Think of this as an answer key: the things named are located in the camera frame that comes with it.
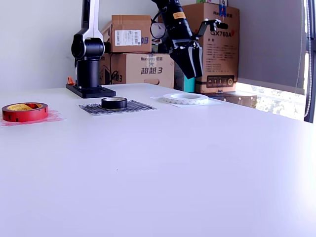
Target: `tape roll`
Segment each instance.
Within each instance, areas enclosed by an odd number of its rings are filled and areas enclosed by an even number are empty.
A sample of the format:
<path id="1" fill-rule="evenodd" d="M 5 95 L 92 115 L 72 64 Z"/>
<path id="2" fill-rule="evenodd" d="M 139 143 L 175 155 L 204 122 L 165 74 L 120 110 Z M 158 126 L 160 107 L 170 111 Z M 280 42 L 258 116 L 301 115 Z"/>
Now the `tape roll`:
<path id="1" fill-rule="evenodd" d="M 2 118 L 8 122 L 29 122 L 48 116 L 48 105 L 43 103 L 19 103 L 2 108 Z"/>
<path id="2" fill-rule="evenodd" d="M 199 94 L 181 93 L 167 94 L 163 96 L 166 103 L 179 105 L 204 105 L 208 103 L 208 97 Z"/>
<path id="3" fill-rule="evenodd" d="M 108 110 L 118 110 L 127 108 L 127 99 L 121 97 L 108 97 L 101 101 L 102 108 Z"/>

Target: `black cable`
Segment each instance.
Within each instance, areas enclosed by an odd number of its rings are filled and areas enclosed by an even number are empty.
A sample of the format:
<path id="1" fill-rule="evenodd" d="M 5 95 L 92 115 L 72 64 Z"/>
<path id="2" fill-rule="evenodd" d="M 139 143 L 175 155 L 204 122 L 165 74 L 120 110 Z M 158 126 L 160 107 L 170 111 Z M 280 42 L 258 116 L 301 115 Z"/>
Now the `black cable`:
<path id="1" fill-rule="evenodd" d="M 110 84 L 110 85 L 113 84 L 114 78 L 119 74 L 119 72 L 118 72 L 117 70 L 115 70 L 115 71 L 112 73 L 112 56 L 113 56 L 113 53 L 111 53 L 111 55 L 110 55 L 110 81 L 109 81 L 109 84 Z"/>
<path id="2" fill-rule="evenodd" d="M 160 38 L 155 37 L 154 34 L 153 34 L 153 32 L 152 32 L 153 24 L 156 23 L 155 20 L 156 20 L 156 18 L 157 18 L 160 14 L 161 14 L 161 12 L 158 12 L 158 13 L 156 14 L 156 16 L 152 19 L 152 24 L 150 25 L 150 34 L 152 34 L 152 37 L 155 38 L 155 39 L 157 39 L 157 40 L 162 39 L 162 38 L 166 35 L 166 31 L 167 31 L 167 27 L 166 27 L 166 28 L 164 29 L 164 34 L 163 34 L 163 36 L 160 37 Z"/>

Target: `teal object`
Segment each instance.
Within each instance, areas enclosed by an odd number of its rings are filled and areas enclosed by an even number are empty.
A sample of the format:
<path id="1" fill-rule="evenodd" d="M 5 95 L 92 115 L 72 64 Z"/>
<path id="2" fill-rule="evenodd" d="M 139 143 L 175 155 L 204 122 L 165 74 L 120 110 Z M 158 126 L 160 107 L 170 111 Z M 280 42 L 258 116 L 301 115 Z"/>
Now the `teal object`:
<path id="1" fill-rule="evenodd" d="M 196 86 L 195 78 L 187 79 L 187 77 L 184 76 L 184 87 L 183 87 L 184 92 L 193 93 L 195 90 L 195 86 Z"/>

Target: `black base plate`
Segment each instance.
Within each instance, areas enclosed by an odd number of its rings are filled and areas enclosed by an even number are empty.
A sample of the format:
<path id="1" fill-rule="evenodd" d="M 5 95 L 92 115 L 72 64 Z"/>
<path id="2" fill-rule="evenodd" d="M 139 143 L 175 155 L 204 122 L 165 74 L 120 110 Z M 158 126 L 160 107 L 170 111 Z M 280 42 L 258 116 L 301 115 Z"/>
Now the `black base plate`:
<path id="1" fill-rule="evenodd" d="M 107 88 L 103 88 L 103 87 L 79 89 L 75 85 L 68 85 L 67 84 L 66 88 L 71 90 L 74 94 L 80 96 L 83 99 L 112 97 L 112 96 L 117 95 L 117 93 L 115 91 L 107 89 Z"/>

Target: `barcode label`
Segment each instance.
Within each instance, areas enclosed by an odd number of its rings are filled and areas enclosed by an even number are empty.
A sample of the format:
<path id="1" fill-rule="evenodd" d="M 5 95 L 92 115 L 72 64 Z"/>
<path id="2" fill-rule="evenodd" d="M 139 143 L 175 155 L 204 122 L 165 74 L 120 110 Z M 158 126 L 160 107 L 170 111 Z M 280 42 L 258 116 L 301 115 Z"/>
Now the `barcode label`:
<path id="1" fill-rule="evenodd" d="M 115 46 L 142 45 L 141 30 L 115 31 Z"/>

